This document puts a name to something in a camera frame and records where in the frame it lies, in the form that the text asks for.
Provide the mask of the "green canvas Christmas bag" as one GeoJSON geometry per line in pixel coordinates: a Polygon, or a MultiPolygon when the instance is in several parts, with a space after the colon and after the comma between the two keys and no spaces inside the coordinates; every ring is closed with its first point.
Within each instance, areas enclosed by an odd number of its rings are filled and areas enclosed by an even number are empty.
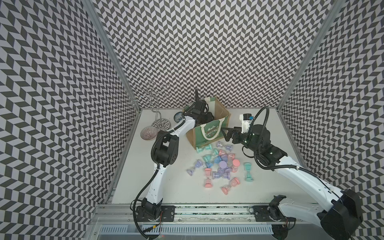
{"type": "Polygon", "coordinates": [[[187,132],[187,139],[191,145],[196,147],[206,146],[212,144],[215,141],[222,139],[224,136],[221,132],[222,128],[228,127],[230,120],[230,112],[222,105],[222,103],[216,98],[200,98],[195,96],[194,101],[184,107],[184,118],[192,119],[194,124],[193,128],[187,132]],[[195,120],[187,116],[187,111],[192,108],[196,101],[205,100],[209,106],[209,112],[214,115],[214,120],[199,126],[195,125],[195,120]]]}

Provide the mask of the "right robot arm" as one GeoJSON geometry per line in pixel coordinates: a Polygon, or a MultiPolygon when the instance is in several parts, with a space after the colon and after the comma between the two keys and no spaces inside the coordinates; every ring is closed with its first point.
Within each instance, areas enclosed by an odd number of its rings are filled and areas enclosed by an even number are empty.
{"type": "Polygon", "coordinates": [[[277,195],[264,209],[254,207],[255,218],[265,217],[272,222],[286,221],[283,228],[285,233],[292,229],[288,225],[290,221],[302,220],[322,228],[334,240],[349,240],[363,223],[360,196],[352,190],[342,190],[320,179],[285,151],[274,146],[267,129],[270,110],[263,107],[261,111],[266,112],[261,125],[255,123],[260,115],[257,113],[255,116],[242,115],[241,127],[221,128],[225,140],[251,150],[252,157],[261,169],[284,176],[306,191],[315,202],[303,203],[285,195],[277,195]]]}

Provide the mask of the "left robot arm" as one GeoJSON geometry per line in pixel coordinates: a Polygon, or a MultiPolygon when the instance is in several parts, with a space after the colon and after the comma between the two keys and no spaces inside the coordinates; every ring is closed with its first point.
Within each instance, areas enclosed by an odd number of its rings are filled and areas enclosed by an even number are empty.
{"type": "Polygon", "coordinates": [[[151,148],[154,174],[133,201],[134,220],[151,222],[162,218],[163,179],[166,170],[178,158],[180,137],[198,124],[213,119],[208,102],[209,98],[195,100],[181,113],[181,120],[173,128],[158,134],[151,148]]]}

